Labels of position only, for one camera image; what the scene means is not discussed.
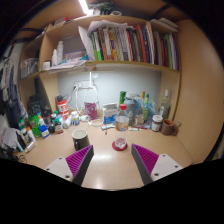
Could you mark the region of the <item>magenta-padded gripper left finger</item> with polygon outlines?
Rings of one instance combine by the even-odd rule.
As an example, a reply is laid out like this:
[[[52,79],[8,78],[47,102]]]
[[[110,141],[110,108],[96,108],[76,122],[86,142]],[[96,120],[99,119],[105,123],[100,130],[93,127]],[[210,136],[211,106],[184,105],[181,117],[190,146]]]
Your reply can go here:
[[[81,186],[93,155],[93,146],[89,145],[66,158],[58,157],[45,170]]]

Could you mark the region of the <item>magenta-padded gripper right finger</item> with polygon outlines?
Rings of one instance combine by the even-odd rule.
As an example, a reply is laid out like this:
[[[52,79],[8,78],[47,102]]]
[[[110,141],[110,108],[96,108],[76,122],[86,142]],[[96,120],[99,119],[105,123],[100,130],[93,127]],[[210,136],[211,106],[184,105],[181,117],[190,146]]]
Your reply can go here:
[[[136,162],[144,185],[182,169],[182,166],[167,154],[158,155],[136,144],[132,145],[131,154]]]

